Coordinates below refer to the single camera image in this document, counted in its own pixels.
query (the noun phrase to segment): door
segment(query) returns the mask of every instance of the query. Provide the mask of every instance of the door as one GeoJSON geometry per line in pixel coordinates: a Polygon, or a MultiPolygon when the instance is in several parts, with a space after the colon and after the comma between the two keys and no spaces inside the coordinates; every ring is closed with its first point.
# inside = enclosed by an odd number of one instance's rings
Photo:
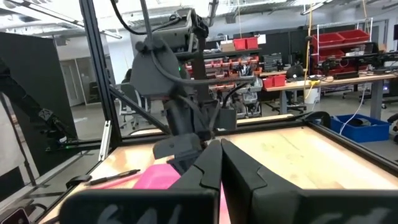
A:
{"type": "Polygon", "coordinates": [[[73,62],[61,62],[61,69],[65,87],[69,99],[69,106],[76,106],[85,102],[83,97],[83,90],[81,89],[79,74],[77,73],[76,65],[73,62]]]}

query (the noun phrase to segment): black metal frame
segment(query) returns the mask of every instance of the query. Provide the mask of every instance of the black metal frame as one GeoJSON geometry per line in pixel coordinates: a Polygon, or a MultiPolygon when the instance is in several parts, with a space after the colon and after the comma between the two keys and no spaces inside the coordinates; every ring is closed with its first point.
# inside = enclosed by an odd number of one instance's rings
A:
{"type": "MultiPolygon", "coordinates": [[[[272,131],[276,129],[283,129],[283,128],[296,128],[308,126],[312,128],[316,132],[322,134],[323,136],[327,137],[328,139],[342,145],[343,147],[347,148],[351,152],[361,156],[362,158],[366,159],[370,163],[382,168],[386,172],[398,177],[398,163],[395,161],[390,161],[379,154],[372,152],[370,149],[344,137],[339,135],[338,133],[320,125],[317,123],[313,123],[311,121],[304,121],[300,120],[291,120],[291,118],[281,118],[281,119],[272,119],[272,120],[265,120],[265,121],[255,121],[250,123],[241,123],[238,125],[236,130],[232,131],[218,131],[215,134],[217,136],[226,136],[231,134],[242,134],[242,133],[250,133],[256,131],[272,131]]],[[[159,140],[167,138],[167,135],[164,133],[155,133],[155,134],[140,134],[137,136],[130,136],[127,141],[123,141],[121,146],[133,146],[139,144],[148,144],[148,143],[155,143],[159,140]]],[[[98,162],[87,174],[91,173],[94,169],[96,169],[101,163],[98,162]]],[[[40,217],[36,219],[40,221],[43,219],[59,202],[61,202],[72,190],[74,187],[68,189],[58,200],[56,200],[53,204],[51,204],[47,211],[41,214],[40,217]]]]}

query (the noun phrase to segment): chair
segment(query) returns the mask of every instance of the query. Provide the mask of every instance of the chair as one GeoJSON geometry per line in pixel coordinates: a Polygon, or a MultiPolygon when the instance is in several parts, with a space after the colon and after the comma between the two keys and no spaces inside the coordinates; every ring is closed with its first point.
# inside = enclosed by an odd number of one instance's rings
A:
{"type": "MultiPolygon", "coordinates": [[[[146,111],[149,111],[148,100],[142,97],[130,83],[120,84],[120,90],[123,91],[128,98],[137,103],[141,108],[145,108],[146,111]]],[[[120,101],[119,115],[123,116],[123,124],[120,128],[124,128],[128,123],[131,123],[132,129],[135,130],[135,128],[139,125],[137,113],[122,100],[120,101]],[[132,116],[132,119],[127,122],[126,116],[132,116]]]]}

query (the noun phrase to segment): shelf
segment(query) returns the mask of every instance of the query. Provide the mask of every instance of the shelf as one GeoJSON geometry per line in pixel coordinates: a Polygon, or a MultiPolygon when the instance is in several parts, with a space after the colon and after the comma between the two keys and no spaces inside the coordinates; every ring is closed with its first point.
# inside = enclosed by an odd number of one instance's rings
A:
{"type": "Polygon", "coordinates": [[[367,44],[369,41],[359,41],[359,42],[353,42],[353,43],[345,43],[345,44],[335,44],[335,45],[327,45],[327,46],[319,46],[319,50],[322,49],[337,49],[337,48],[342,48],[342,47],[351,47],[351,46],[357,46],[360,44],[367,44]]]}
{"type": "Polygon", "coordinates": [[[203,59],[213,59],[213,58],[223,58],[223,57],[234,57],[240,56],[245,54],[258,54],[261,49],[249,49],[249,50],[237,50],[233,52],[220,52],[220,53],[210,53],[210,54],[203,54],[203,59]]]}

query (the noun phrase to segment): white cable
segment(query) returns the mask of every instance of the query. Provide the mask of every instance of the white cable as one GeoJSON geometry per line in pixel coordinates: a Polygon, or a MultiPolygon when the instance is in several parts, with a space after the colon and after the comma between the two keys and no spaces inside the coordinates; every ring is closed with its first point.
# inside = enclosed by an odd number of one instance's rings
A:
{"type": "Polygon", "coordinates": [[[354,119],[354,117],[355,117],[356,114],[358,113],[359,109],[361,109],[363,100],[365,99],[365,91],[366,91],[366,87],[363,89],[362,98],[361,98],[361,102],[359,103],[358,109],[355,111],[354,115],[353,115],[352,117],[350,117],[350,119],[348,119],[348,120],[342,125],[342,127],[340,128],[340,133],[339,133],[339,134],[341,134],[341,133],[343,132],[343,130],[344,130],[344,128],[346,127],[346,125],[347,125],[352,119],[354,119]]]}

